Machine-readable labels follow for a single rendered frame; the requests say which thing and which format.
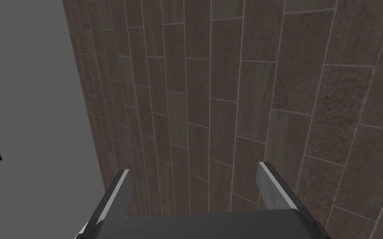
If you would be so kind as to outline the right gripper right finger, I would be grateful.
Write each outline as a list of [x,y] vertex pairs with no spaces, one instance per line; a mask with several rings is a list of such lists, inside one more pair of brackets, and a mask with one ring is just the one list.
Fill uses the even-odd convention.
[[297,205],[281,186],[274,172],[275,170],[269,169],[269,163],[259,162],[256,183],[267,210],[298,210]]

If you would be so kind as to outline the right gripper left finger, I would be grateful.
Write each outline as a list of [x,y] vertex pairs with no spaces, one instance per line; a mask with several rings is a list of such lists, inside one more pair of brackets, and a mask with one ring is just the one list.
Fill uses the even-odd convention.
[[95,226],[105,219],[124,219],[133,197],[133,183],[128,169],[119,170],[90,218]]

